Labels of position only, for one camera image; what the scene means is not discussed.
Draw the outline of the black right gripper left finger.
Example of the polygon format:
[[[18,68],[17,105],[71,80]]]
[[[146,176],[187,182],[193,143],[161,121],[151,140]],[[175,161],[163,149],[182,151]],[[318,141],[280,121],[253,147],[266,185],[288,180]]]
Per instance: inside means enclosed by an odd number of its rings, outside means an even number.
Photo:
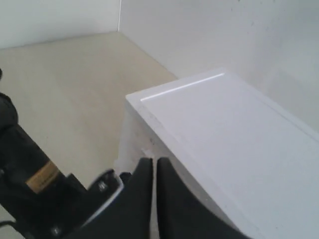
[[[122,192],[82,230],[82,238],[149,239],[152,194],[153,160],[141,158]]]

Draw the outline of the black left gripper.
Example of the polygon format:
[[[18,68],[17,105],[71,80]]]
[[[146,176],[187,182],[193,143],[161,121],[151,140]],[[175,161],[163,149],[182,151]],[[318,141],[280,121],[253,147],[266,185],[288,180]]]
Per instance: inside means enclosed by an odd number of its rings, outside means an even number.
[[[116,199],[131,175],[103,173],[88,189],[69,175],[58,198],[31,208],[24,238],[61,239],[89,224]]]

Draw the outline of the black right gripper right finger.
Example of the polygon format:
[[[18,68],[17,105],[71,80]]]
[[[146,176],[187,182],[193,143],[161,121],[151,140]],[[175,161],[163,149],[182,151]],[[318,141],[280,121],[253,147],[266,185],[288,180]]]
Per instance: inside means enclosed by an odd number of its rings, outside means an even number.
[[[246,239],[188,189],[169,158],[157,161],[157,219],[161,239]]]

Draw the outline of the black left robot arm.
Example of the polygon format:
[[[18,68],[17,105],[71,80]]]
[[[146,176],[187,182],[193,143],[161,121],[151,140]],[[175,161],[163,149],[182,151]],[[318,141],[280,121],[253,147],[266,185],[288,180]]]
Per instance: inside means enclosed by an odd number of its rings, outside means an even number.
[[[9,96],[0,96],[1,221],[26,239],[61,239],[88,224],[117,197],[131,174],[109,169],[89,188],[64,175],[23,130]]]

